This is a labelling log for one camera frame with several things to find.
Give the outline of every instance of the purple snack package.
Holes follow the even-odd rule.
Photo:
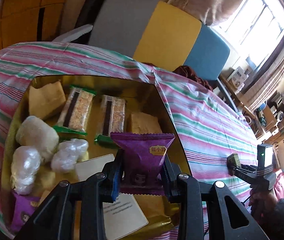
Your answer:
[[[163,166],[166,150],[174,138],[172,133],[111,133],[113,142],[125,151],[124,180],[121,192],[123,189],[125,191],[123,193],[149,194],[143,189],[161,187],[157,176]]]
[[[40,198],[33,196],[22,196],[16,194],[15,192],[13,192],[13,195],[16,201],[11,229],[14,232],[18,232],[32,216],[33,212],[38,206]]]

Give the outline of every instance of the gold tray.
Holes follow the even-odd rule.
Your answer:
[[[100,99],[101,95],[110,95],[125,98],[127,100],[125,119],[132,111],[142,111],[158,118],[161,129],[164,133],[174,133],[175,140],[167,150],[167,155],[170,160],[177,163],[182,172],[191,174],[189,164],[186,159],[184,149],[181,141],[177,135],[173,122],[165,108],[165,105],[158,94],[154,85],[111,78],[101,76],[87,76],[87,75],[53,75],[53,76],[41,76],[32,80],[30,86],[40,88],[46,84],[60,81],[62,83],[64,92],[69,94],[69,86],[76,85],[79,87],[90,88],[97,92],[94,97],[90,112],[90,117],[87,126],[87,136],[60,133],[62,138],[84,138],[89,142],[88,153],[89,159],[100,157],[113,153],[116,155],[115,149],[103,148],[97,144],[94,144],[94,138],[96,136],[97,128],[97,116],[100,111]],[[15,141],[15,135],[26,117],[28,117],[28,91],[26,90],[19,106],[13,116],[13,120],[10,125],[9,133],[5,142],[4,157],[1,174],[1,198],[2,198],[2,212],[6,225],[10,225],[14,212],[14,197],[10,193],[10,176],[11,176],[11,162],[12,156],[19,144]],[[58,120],[59,115],[56,115],[46,123],[54,125]],[[77,175],[75,172],[68,174],[56,173],[52,176],[53,172],[50,171],[50,166],[41,166],[37,173],[35,186],[32,191],[32,195],[41,196],[44,190],[51,190],[55,185],[63,180],[67,179],[71,183],[77,182]],[[160,234],[169,231],[179,223],[179,205],[170,204],[163,196],[150,196],[150,195],[135,195],[135,198],[140,205],[143,213],[149,221],[149,224],[141,228],[140,230],[124,237],[124,239],[150,239]],[[74,226],[74,239],[79,239],[79,211],[80,203],[77,205],[77,215],[75,218]]]

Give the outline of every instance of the person's arm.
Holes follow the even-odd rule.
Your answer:
[[[262,229],[271,240],[283,240],[284,198],[278,201],[274,189],[272,189],[268,192],[253,193],[249,206],[256,204],[257,201],[264,201]]]

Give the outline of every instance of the blue panel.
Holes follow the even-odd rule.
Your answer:
[[[200,78],[216,80],[228,57],[227,44],[202,23],[201,31],[184,65],[190,66]]]

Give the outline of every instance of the metal screw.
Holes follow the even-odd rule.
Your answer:
[[[188,179],[189,175],[187,175],[186,173],[181,173],[179,174],[180,179]]]
[[[218,180],[217,182],[215,182],[215,185],[216,185],[217,187],[220,187],[220,188],[223,188],[223,187],[225,186],[224,182],[223,182],[223,181],[220,181],[220,180]]]
[[[98,178],[98,179],[104,179],[105,178],[105,174],[103,172],[99,172],[97,174],[95,174],[95,176]]]
[[[69,185],[69,182],[67,180],[63,180],[63,181],[60,181],[59,185],[61,187],[66,187],[67,185]]]

